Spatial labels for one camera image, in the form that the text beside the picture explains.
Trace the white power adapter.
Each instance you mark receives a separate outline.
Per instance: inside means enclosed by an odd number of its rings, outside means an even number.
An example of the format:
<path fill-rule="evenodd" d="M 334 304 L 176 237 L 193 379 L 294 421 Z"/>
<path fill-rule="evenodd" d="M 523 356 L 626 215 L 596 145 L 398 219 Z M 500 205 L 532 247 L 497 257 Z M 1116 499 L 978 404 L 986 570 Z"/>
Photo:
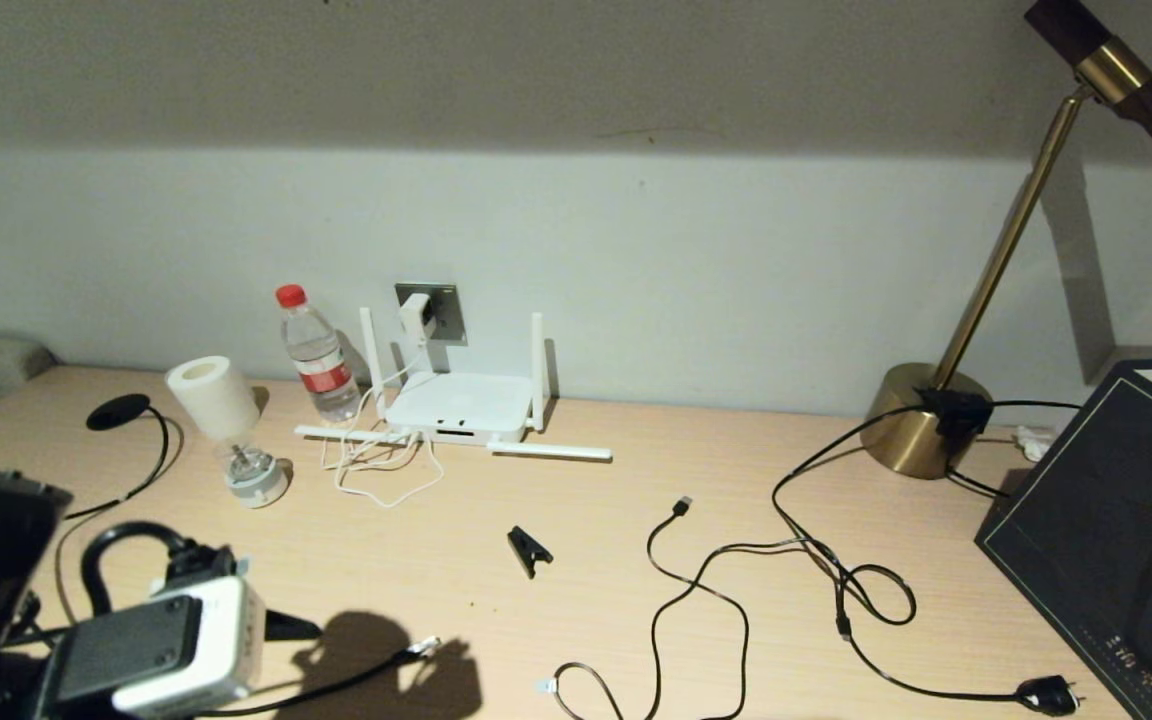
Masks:
<path fill-rule="evenodd" d="M 412 291 L 399 306 L 407 338 L 417 347 L 424 347 L 435 333 L 435 310 L 429 291 Z"/>

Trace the white router with antennas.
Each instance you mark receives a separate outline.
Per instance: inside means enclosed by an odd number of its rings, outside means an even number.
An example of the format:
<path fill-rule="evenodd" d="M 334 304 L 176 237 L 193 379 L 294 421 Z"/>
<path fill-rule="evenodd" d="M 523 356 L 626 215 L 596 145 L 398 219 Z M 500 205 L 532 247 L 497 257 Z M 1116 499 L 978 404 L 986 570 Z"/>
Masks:
<path fill-rule="evenodd" d="M 412 372 L 397 396 L 376 401 L 382 430 L 347 430 L 298 425 L 293 433 L 314 439 L 406 445 L 482 446 L 493 454 L 608 462 L 609 448 L 526 442 L 529 433 L 547 429 L 550 351 L 541 313 L 530 318 L 530 376 L 468 372 Z"/>

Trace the small lamp white shade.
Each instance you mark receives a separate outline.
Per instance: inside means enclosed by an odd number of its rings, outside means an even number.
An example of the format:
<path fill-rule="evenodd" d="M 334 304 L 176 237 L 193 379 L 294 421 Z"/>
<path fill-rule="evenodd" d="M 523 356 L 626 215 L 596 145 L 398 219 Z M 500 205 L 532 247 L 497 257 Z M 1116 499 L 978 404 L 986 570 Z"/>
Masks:
<path fill-rule="evenodd" d="M 247 509 L 275 503 L 291 486 L 279 461 L 253 442 L 262 407 L 247 377 L 229 357 L 212 355 L 179 364 L 166 387 L 210 444 L 225 487 Z"/>

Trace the small black clip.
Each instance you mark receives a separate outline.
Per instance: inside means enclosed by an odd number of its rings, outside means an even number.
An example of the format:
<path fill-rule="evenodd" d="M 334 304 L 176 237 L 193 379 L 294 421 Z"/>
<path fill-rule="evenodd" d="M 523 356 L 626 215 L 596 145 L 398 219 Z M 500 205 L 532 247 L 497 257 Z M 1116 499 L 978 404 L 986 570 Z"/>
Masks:
<path fill-rule="evenodd" d="M 538 541 L 538 539 L 535 539 L 535 537 L 530 533 L 526 533 L 524 528 L 517 525 L 511 526 L 511 529 L 508 530 L 506 538 L 513 553 L 515 553 L 522 570 L 526 574 L 526 579 L 535 579 L 536 564 L 539 564 L 539 562 L 544 562 L 544 564 L 553 564 L 553 553 L 550 552 L 544 544 Z"/>

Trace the clear bottle red cap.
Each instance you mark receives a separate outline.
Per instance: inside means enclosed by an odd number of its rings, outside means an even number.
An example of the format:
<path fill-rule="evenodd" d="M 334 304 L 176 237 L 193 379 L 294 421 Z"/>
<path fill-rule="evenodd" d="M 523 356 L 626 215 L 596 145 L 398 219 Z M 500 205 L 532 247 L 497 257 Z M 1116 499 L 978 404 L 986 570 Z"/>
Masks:
<path fill-rule="evenodd" d="M 338 329 L 308 301 L 301 285 L 282 285 L 274 291 L 282 310 L 280 338 L 289 361 L 317 414 L 329 423 L 357 418 L 362 395 L 346 361 Z"/>

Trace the brass desk lamp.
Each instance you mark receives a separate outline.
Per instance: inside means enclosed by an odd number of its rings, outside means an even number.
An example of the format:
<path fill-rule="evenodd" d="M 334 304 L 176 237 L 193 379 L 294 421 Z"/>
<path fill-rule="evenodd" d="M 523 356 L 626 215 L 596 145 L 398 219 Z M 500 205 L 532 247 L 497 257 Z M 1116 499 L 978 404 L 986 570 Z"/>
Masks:
<path fill-rule="evenodd" d="M 984 266 L 972 296 L 940 361 L 892 366 L 861 424 L 861 447 L 879 464 L 919 479 L 940 479 L 952 473 L 972 447 L 973 435 L 946 439 L 934 430 L 935 418 L 922 404 L 919 389 L 960 389 L 991 397 L 982 382 L 961 373 L 970 342 L 987 306 L 996 295 L 1011 255 L 1041 204 L 1062 150 L 1084 105 L 1097 104 L 1116 118 L 1140 128 L 1152 141 L 1152 69 L 1123 38 L 1105 26 L 1084 0 L 1034 0 L 1024 15 L 1029 26 L 1055 50 L 1071 71 L 1073 88 L 1062 97 L 1049 122 L 1036 159 L 1002 225 L 1000 237 Z"/>

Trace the black charger block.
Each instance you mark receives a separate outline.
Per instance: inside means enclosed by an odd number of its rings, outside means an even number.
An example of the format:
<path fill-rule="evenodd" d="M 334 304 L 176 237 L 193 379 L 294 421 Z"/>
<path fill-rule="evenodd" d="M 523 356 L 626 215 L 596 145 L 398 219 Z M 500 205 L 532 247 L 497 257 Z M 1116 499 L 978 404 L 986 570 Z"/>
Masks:
<path fill-rule="evenodd" d="M 960 389 L 919 389 L 922 404 L 935 418 L 934 430 L 946 439 L 965 439 L 986 429 L 993 401 L 977 392 Z"/>

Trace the grey wall socket plate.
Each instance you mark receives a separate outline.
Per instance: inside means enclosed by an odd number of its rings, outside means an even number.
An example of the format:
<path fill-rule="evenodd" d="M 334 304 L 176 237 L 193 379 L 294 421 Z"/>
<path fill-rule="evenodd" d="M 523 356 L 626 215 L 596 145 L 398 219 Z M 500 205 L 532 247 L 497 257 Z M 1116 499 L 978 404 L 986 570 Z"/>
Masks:
<path fill-rule="evenodd" d="M 456 285 L 438 283 L 397 283 L 396 296 L 399 306 L 402 301 L 412 291 L 429 291 L 435 310 L 435 333 L 431 341 L 442 342 L 452 346 L 467 344 L 465 316 L 462 313 L 460 291 Z"/>

